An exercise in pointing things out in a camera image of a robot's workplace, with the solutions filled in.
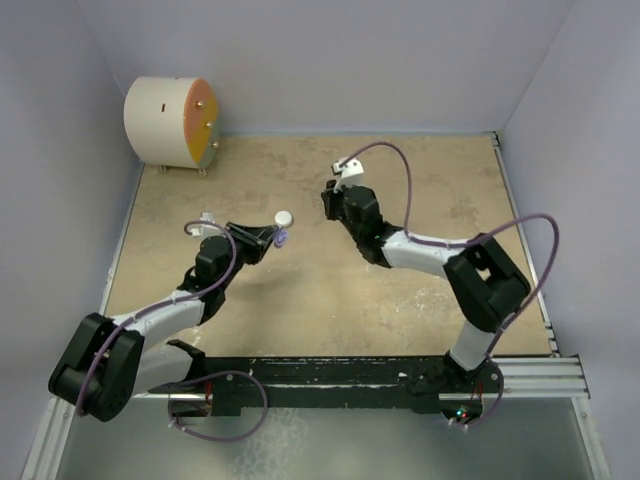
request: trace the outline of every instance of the white connector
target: white connector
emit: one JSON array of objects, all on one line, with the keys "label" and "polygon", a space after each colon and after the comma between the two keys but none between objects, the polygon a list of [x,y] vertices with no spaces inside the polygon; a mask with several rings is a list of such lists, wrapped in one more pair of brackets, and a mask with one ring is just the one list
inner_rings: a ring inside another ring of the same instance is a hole
[{"label": "white connector", "polygon": [[343,188],[353,187],[355,185],[362,185],[364,182],[364,168],[362,163],[357,158],[349,160],[349,162],[340,166],[347,157],[342,157],[340,160],[331,165],[331,170],[335,175],[340,174],[340,178],[336,181],[336,185],[333,187],[334,192],[339,192]]},{"label": "white connector", "polygon": [[[200,220],[210,223],[215,222],[212,212],[202,212],[200,214]],[[192,237],[200,237],[203,240],[205,238],[213,237],[214,235],[223,235],[223,233],[219,229],[212,225],[199,225],[195,228],[192,228],[190,231]]]}]

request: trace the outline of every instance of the white cylinder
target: white cylinder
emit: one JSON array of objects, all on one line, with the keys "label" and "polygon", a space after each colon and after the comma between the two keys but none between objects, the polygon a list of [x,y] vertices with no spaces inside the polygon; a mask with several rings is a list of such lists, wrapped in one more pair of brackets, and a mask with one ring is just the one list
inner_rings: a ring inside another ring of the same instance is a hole
[{"label": "white cylinder", "polygon": [[133,150],[151,165],[206,168],[218,144],[218,104],[202,78],[140,77],[124,102]]},{"label": "white cylinder", "polygon": [[495,336],[495,333],[483,332],[467,320],[462,326],[458,340],[449,350],[449,355],[458,365],[470,372],[487,358],[487,350]]}]

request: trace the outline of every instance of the speckled floor surface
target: speckled floor surface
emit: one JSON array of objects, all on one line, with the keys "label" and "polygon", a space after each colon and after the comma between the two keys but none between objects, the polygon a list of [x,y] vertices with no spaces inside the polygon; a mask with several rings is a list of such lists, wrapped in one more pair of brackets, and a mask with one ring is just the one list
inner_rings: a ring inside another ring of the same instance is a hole
[{"label": "speckled floor surface", "polygon": [[[229,137],[207,177],[148,167],[136,198],[108,314],[126,313],[168,295],[193,262],[199,241],[182,225],[212,211],[216,221],[273,223],[293,213],[290,239],[263,262],[244,268],[222,310],[178,336],[208,355],[442,354],[455,341],[462,314],[447,282],[419,272],[370,266],[344,228],[324,219],[320,192],[330,165],[381,137]],[[384,137],[409,157],[414,175],[413,232],[475,236],[513,218],[488,137]],[[367,186],[385,218],[400,224],[406,177],[394,153],[361,155]],[[515,229],[498,237],[529,275]],[[546,354],[540,309],[533,304],[496,349]]]}]

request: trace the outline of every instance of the white wall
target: white wall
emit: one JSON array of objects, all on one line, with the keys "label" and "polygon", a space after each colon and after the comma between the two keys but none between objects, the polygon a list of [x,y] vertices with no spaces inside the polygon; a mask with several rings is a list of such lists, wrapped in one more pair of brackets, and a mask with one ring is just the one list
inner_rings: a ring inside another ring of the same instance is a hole
[{"label": "white wall", "polygon": [[[640,478],[640,2],[578,1],[504,132],[522,213],[561,228],[546,299],[580,353],[614,478]],[[549,235],[527,228],[538,266]]]},{"label": "white wall", "polygon": [[138,166],[122,94],[77,4],[0,11],[0,476],[14,479],[48,376],[99,306]]},{"label": "white wall", "polygon": [[79,0],[126,93],[203,76],[235,132],[502,128],[573,0]]}]

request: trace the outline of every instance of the robotic arm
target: robotic arm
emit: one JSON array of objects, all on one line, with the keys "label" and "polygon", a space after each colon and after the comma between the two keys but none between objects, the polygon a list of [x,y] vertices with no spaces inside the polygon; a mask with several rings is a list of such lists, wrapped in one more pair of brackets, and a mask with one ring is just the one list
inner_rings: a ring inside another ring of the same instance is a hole
[{"label": "robotic arm", "polygon": [[[529,282],[502,249],[489,238],[467,248],[426,246],[412,241],[402,227],[384,220],[374,191],[362,185],[364,169],[352,159],[336,162],[322,192],[325,215],[340,221],[369,263],[409,268],[448,280],[466,318],[456,343],[447,352],[455,368],[472,375],[485,361],[502,323],[531,291]],[[466,240],[412,235],[446,245]]]},{"label": "robotic arm", "polygon": [[[205,295],[193,296],[213,285],[229,268],[231,244],[225,236],[214,234],[202,240],[195,265],[165,299],[169,300],[168,305],[141,316],[112,343],[89,384],[84,401],[86,413],[106,422],[124,408],[133,394],[179,382],[187,376],[194,358],[192,347],[170,341],[160,349],[148,350],[167,337],[213,317],[225,302],[225,290],[236,274],[244,265],[262,260],[278,231],[275,225],[245,227],[234,223],[227,223],[225,229],[237,248],[236,262],[225,281]],[[85,317],[49,379],[49,391],[75,404],[91,362],[105,339],[118,325],[146,308],[112,318],[98,313]]]}]

